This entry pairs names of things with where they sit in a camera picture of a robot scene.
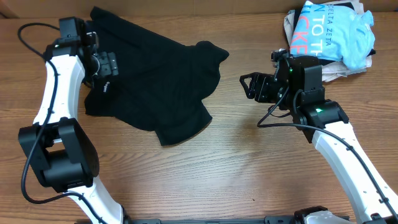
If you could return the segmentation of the black t-shirt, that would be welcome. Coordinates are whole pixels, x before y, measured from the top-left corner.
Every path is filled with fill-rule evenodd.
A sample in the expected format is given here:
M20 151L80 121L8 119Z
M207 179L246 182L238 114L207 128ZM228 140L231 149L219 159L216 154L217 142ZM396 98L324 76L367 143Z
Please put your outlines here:
M153 131L162 146L186 141L211 122L202 101L220 82L226 50L209 41L180 44L98 7L90 17L99 51L115 53L118 74L94 78L87 115Z

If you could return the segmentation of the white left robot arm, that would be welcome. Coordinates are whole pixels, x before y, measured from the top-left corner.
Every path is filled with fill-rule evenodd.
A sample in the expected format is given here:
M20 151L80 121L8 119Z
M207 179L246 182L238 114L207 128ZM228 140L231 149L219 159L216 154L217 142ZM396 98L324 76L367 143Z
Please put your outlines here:
M81 85L115 75L114 54L97 52L98 36L82 19L60 19L57 30L60 37L39 54L47 72L39 112L18 134L27 157L22 195L34 204L69 197L92 223L132 223L100 180L98 154L77 120Z

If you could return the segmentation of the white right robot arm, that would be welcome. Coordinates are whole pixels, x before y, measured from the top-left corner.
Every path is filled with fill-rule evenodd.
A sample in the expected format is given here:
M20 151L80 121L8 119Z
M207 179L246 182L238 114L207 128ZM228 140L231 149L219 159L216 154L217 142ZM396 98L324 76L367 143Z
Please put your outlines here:
M361 147L348 115L326 99L322 66L312 56L291 57L274 52L274 74L253 72L239 82L246 97L270 103L264 122L276 108L292 117L290 127L326 159L345 191L358 223L397 223L397 194L387 185Z

